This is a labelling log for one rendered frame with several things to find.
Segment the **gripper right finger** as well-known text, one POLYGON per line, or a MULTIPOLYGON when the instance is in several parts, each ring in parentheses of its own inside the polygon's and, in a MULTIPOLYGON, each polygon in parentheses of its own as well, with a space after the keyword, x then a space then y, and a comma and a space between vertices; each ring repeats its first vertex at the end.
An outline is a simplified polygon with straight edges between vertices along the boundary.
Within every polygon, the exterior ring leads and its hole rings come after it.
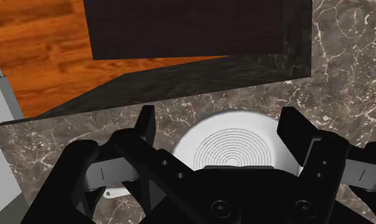
POLYGON ((334 132, 317 129, 290 106, 281 110, 277 135, 302 167, 288 224, 365 224, 364 217, 335 202, 342 183, 376 215, 376 142, 354 146, 334 132))

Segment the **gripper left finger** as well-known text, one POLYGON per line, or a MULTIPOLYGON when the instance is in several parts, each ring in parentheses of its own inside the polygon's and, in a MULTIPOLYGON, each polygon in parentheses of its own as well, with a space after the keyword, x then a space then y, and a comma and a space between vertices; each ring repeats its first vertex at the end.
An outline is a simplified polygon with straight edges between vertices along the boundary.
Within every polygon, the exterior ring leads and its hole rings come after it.
POLYGON ((95 224, 106 186, 121 182, 144 209, 140 224, 204 224, 203 212, 183 184, 193 171, 153 147, 155 109, 143 106, 135 127, 114 132, 107 143, 68 144, 20 224, 95 224))

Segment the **white frying pan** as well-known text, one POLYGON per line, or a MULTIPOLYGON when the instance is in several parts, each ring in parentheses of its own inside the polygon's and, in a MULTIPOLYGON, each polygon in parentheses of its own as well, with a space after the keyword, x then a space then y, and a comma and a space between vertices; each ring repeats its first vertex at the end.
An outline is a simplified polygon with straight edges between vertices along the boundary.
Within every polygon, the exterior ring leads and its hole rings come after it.
POLYGON ((278 120, 231 110, 188 129, 172 154, 194 171, 207 165, 272 166, 298 176, 302 168, 277 135, 278 120))

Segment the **dark robot stand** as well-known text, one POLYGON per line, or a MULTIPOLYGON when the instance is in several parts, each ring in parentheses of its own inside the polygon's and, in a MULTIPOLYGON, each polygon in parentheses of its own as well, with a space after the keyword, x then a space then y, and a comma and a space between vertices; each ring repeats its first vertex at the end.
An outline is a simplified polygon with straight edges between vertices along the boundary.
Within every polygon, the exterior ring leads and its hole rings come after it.
POLYGON ((95 60, 281 53, 284 0, 83 0, 95 60))

